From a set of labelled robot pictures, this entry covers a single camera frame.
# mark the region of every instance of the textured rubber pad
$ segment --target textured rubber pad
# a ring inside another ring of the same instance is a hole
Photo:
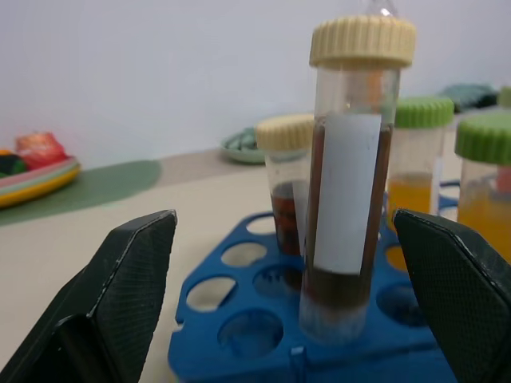
[[[137,382],[160,316],[176,213],[112,230],[55,296],[0,383]]]
[[[511,381],[511,266],[442,217],[394,218],[419,306],[460,383]]]

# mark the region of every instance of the clear plastic tube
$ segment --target clear plastic tube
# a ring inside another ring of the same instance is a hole
[[[387,224],[397,208],[438,213],[444,128],[396,128],[389,163]]]
[[[311,150],[266,153],[271,205],[280,250],[300,256],[305,237],[305,215]]]
[[[398,18],[398,11],[391,0],[369,0],[366,14],[384,16],[386,18]]]
[[[511,166],[463,160],[458,222],[511,264]]]
[[[399,70],[319,68],[299,321],[321,342],[365,324]]]

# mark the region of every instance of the colorful plate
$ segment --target colorful plate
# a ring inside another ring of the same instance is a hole
[[[0,183],[0,208],[51,193],[74,180],[80,170],[80,164],[71,158],[60,164],[7,177],[5,180],[17,179],[18,182]]]

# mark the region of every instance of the green screw cap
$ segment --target green screw cap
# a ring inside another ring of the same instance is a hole
[[[454,151],[467,160],[511,165],[511,113],[485,113],[461,121]]]
[[[395,128],[441,128],[452,122],[454,103],[447,97],[407,97],[398,100]]]
[[[511,86],[503,86],[501,88],[497,103],[502,108],[511,108]]]

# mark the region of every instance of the yellow liquid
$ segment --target yellow liquid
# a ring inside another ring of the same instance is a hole
[[[416,173],[389,180],[389,199],[387,202],[387,224],[396,231],[392,217],[396,209],[404,208],[421,213],[430,212],[431,182],[430,174]],[[401,247],[391,247],[386,252],[387,261],[392,267],[407,271]]]
[[[487,188],[458,206],[458,222],[481,234],[511,264],[511,195],[498,196]]]

